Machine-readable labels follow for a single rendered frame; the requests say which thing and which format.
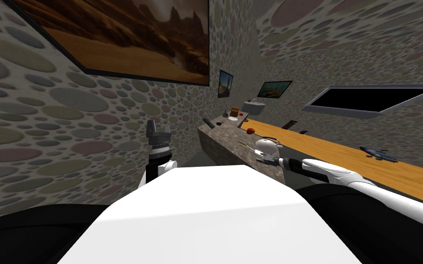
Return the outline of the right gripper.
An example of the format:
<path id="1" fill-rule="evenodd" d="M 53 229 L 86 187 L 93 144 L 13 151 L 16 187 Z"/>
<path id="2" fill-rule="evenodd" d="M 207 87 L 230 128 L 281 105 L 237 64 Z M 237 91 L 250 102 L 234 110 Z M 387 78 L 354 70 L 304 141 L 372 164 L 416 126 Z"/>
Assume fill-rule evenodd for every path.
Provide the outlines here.
<path id="1" fill-rule="evenodd" d="M 266 165 L 280 166 L 280 158 L 270 154 L 257 154 L 257 161 Z"/>

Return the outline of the white round basin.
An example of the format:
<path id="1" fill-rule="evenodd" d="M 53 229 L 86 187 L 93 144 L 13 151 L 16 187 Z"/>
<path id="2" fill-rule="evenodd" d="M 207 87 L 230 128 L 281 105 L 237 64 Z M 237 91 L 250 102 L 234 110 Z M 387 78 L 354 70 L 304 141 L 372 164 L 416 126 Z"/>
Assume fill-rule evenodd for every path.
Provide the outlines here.
<path id="1" fill-rule="evenodd" d="M 248 113 L 251 116 L 258 116 L 260 113 L 262 113 L 265 106 L 266 105 L 264 103 L 260 102 L 244 102 L 240 111 Z"/>

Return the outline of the dark blue toy plane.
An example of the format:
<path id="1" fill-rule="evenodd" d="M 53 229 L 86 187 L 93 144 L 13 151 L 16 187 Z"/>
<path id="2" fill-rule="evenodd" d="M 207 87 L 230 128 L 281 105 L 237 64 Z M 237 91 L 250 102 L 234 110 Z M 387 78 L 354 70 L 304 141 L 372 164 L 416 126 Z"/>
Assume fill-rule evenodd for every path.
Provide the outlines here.
<path id="1" fill-rule="evenodd" d="M 372 148 L 367 148 L 367 147 L 359 147 L 359 149 L 363 152 L 366 153 L 366 157 L 368 158 L 372 158 L 374 157 L 376 160 L 385 160 L 385 161 L 389 161 L 392 163 L 398 163 L 399 160 L 391 157 L 389 155 L 387 155 L 387 151 L 386 149 L 382 149 L 382 150 L 376 150 L 376 149 L 372 149 Z"/>

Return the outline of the green landscape picture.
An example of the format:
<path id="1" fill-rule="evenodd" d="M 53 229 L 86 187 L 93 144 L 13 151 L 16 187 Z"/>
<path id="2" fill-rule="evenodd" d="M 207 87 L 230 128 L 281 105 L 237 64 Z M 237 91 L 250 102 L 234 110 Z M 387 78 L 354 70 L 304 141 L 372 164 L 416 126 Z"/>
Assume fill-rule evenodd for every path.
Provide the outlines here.
<path id="1" fill-rule="evenodd" d="M 279 99 L 293 81 L 264 82 L 257 97 Z"/>

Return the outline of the white round kettle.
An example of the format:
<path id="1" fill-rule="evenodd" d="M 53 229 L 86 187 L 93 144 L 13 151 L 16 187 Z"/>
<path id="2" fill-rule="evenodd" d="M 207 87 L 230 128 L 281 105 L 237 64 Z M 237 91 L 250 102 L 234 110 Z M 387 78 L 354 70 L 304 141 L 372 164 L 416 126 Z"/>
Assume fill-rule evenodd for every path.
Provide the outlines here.
<path id="1" fill-rule="evenodd" d="M 278 152 L 279 149 L 282 149 L 283 146 L 280 141 L 273 137 L 262 137 L 255 142 L 256 149 L 254 152 L 258 155 L 274 155 Z"/>

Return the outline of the brown stone counter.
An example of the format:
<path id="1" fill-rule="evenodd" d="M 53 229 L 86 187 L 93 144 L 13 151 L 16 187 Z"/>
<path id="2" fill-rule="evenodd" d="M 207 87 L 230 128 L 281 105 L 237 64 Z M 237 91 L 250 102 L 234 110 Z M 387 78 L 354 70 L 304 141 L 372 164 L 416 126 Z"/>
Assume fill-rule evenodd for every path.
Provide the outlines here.
<path id="1" fill-rule="evenodd" d="M 237 121 L 230 121 L 228 118 L 219 116 L 210 122 L 226 122 L 225 127 L 215 125 L 209 128 L 205 122 L 197 127 L 201 149 L 212 159 L 216 165 L 247 165 L 268 177 L 285 184 L 284 173 L 281 167 L 274 167 L 257 162 L 257 156 L 253 152 L 243 148 L 238 141 L 255 149 L 255 142 L 261 139 L 260 136 L 248 135 L 246 130 L 240 127 L 247 118 L 248 113 L 239 115 Z"/>

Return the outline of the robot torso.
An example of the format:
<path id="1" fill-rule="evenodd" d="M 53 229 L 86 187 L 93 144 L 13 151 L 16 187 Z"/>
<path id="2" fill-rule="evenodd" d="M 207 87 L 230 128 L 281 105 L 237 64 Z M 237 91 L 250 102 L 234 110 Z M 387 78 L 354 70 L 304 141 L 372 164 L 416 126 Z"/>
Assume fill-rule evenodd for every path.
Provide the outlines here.
<path id="1" fill-rule="evenodd" d="M 58 264 L 361 264 L 296 191 L 245 165 L 174 168 L 110 205 Z"/>

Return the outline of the grey framed dark window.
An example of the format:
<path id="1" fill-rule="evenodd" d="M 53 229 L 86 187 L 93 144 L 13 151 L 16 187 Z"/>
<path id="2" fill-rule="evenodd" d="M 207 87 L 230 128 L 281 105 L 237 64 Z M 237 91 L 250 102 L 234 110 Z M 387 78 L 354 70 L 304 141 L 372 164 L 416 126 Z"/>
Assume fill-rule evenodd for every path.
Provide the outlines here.
<path id="1" fill-rule="evenodd" d="M 423 99 L 423 84 L 331 85 L 301 111 L 372 119 Z"/>

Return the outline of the yellow handled knife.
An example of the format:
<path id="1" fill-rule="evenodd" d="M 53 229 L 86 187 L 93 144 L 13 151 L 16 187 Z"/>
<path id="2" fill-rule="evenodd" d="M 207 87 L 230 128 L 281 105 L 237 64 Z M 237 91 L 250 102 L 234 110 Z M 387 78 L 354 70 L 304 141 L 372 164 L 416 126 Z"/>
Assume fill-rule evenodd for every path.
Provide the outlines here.
<path id="1" fill-rule="evenodd" d="M 238 141 L 238 144 L 239 144 L 240 146 L 242 146 L 243 148 L 245 148 L 245 149 L 247 149 L 247 150 L 249 150 L 249 151 L 251 151 L 251 152 L 253 152 L 253 153 L 256 153 L 256 154 L 259 154 L 259 153 L 260 153 L 260 151 L 259 151 L 259 150 L 253 149 L 253 148 L 251 148 L 251 147 L 247 146 L 246 144 L 244 144 L 244 143 L 242 143 L 242 142 L 240 142 L 240 141 Z"/>

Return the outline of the long wooden table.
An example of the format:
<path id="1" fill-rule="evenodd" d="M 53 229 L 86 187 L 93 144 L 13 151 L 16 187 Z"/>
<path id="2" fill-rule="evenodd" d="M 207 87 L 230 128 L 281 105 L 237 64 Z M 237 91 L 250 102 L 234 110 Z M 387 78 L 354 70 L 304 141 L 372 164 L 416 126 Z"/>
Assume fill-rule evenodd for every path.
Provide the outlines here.
<path id="1" fill-rule="evenodd" d="M 286 147 L 355 171 L 369 180 L 423 201 L 423 168 L 421 167 L 404 162 L 377 161 L 366 157 L 361 150 L 254 120 L 244 122 L 241 127 L 244 130 L 253 128 L 257 135 L 277 138 Z"/>

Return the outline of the large desert landscape picture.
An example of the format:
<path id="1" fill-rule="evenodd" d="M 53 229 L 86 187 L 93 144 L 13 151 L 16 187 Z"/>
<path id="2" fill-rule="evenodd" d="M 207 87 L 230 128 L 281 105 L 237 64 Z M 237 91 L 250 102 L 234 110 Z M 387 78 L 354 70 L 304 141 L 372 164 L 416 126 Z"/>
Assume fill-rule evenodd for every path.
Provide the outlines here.
<path id="1" fill-rule="evenodd" d="M 83 73 L 209 86 L 210 0 L 3 0 Z"/>

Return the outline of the small blue framed picture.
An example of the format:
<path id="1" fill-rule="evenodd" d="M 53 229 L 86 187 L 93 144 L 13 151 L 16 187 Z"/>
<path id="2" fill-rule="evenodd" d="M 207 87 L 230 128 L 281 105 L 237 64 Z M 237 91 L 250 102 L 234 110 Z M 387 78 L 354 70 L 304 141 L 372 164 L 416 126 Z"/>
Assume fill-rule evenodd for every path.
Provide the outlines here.
<path id="1" fill-rule="evenodd" d="M 231 87 L 233 83 L 234 76 L 220 70 L 219 80 L 218 80 L 218 98 L 226 98 L 230 96 Z"/>

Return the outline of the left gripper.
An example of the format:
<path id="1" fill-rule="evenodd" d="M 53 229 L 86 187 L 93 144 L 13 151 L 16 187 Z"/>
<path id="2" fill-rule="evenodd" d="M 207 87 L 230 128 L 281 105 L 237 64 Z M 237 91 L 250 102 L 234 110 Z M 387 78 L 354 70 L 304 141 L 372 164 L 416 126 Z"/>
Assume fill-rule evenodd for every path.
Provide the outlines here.
<path id="1" fill-rule="evenodd" d="M 146 125 L 146 136 L 148 138 L 148 144 L 153 149 L 169 147 L 171 142 L 170 126 L 166 125 L 163 132 L 156 132 L 155 121 L 148 120 Z"/>

